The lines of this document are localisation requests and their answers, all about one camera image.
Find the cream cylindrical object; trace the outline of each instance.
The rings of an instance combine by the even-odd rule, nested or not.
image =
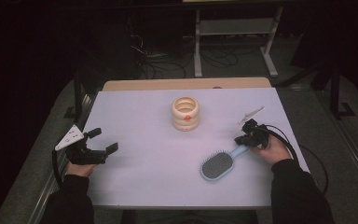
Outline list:
[[[180,131],[191,131],[200,123],[200,105],[189,96],[181,97],[172,103],[172,123]]]

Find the person's left hand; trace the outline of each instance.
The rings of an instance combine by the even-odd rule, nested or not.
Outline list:
[[[84,177],[89,177],[92,174],[94,167],[96,164],[87,164],[87,165],[76,165],[72,164],[70,161],[68,162],[68,168],[66,169],[66,173],[68,175],[79,175]]]

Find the black sleeve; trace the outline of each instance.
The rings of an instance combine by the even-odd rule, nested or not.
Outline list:
[[[328,201],[316,187],[310,173],[293,160],[275,163],[271,190],[272,219],[283,223],[334,223]]]
[[[87,191],[89,179],[78,175],[66,175],[59,191],[48,198],[41,224],[94,223],[94,210]]]

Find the black bristle pad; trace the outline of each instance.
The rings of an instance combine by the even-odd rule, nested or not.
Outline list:
[[[211,179],[216,179],[231,168],[233,160],[226,152],[219,152],[202,164],[202,173]]]

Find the hairbrush handle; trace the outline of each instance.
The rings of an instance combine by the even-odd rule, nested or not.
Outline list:
[[[236,158],[237,156],[239,156],[240,154],[242,154],[243,152],[249,150],[249,147],[247,147],[246,145],[242,144],[239,145],[237,148],[235,148],[230,154],[232,159]]]

